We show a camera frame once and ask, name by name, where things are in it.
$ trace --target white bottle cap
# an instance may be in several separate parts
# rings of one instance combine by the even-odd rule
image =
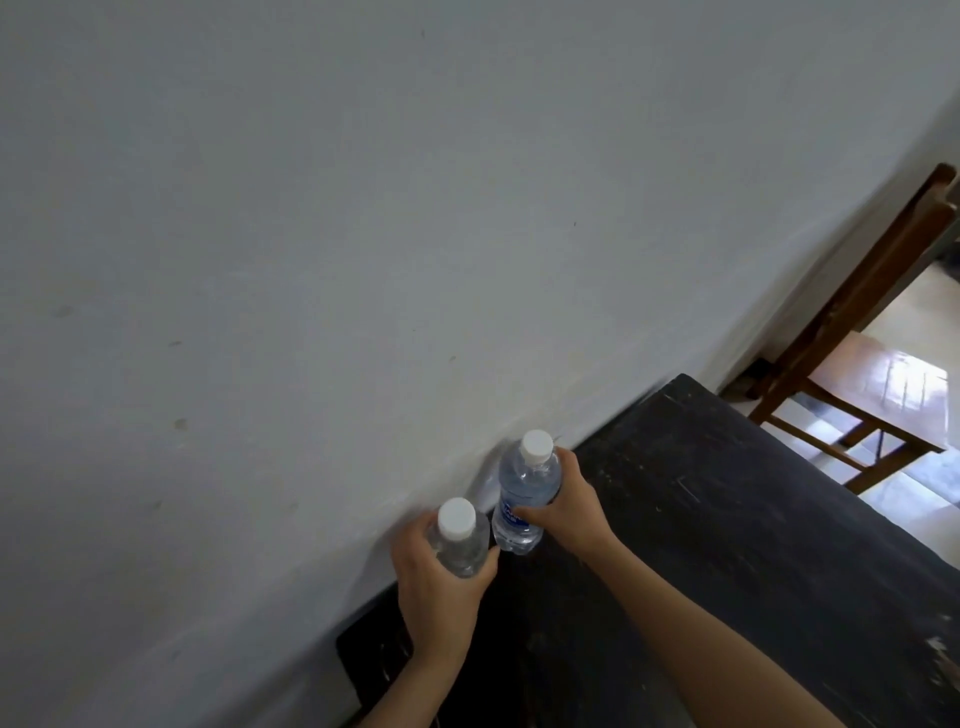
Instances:
[[[520,454],[527,465],[545,463],[553,454],[553,438],[541,429],[532,429],[520,440]]]
[[[477,524],[477,512],[473,504],[464,497],[452,497],[437,514],[437,527],[448,541],[463,541]]]

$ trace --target chair leg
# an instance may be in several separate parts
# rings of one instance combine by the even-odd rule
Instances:
[[[841,437],[836,442],[838,448],[849,449],[852,448],[859,442],[862,442],[864,438],[869,437],[876,430],[876,425],[864,420],[862,423],[854,427],[850,432]]]
[[[782,379],[774,384],[759,404],[754,407],[753,412],[750,413],[750,419],[757,425],[763,425],[770,419],[770,415],[777,411],[777,407],[783,404],[790,395],[798,391],[799,388],[793,382],[786,378]]]
[[[854,495],[859,496],[872,485],[877,485],[884,478],[890,477],[896,471],[905,468],[928,452],[928,449],[914,443],[903,443],[893,452],[877,460],[872,467],[847,481],[845,487]]]

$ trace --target bottle label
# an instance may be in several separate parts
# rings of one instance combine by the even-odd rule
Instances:
[[[503,498],[500,500],[500,515],[503,517],[503,520],[509,523],[514,528],[529,528],[530,523],[525,521],[522,518],[519,518],[510,510],[510,505]]]

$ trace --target water bottle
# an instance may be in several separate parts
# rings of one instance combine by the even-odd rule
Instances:
[[[437,522],[427,530],[426,540],[447,571],[466,579],[487,561],[490,522],[466,498],[452,497],[440,507]]]
[[[563,473],[553,451],[553,438],[541,429],[527,432],[500,459],[499,477],[493,537],[503,550],[523,556],[543,538],[543,529],[518,518],[513,508],[546,505],[560,490]]]

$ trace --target left hand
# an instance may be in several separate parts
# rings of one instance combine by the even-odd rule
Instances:
[[[480,598],[496,576],[499,546],[475,576],[462,579],[447,571],[426,540],[437,519],[430,511],[397,534],[391,558],[399,587],[400,613],[414,644],[414,658],[439,661],[459,669],[467,657],[476,626]]]

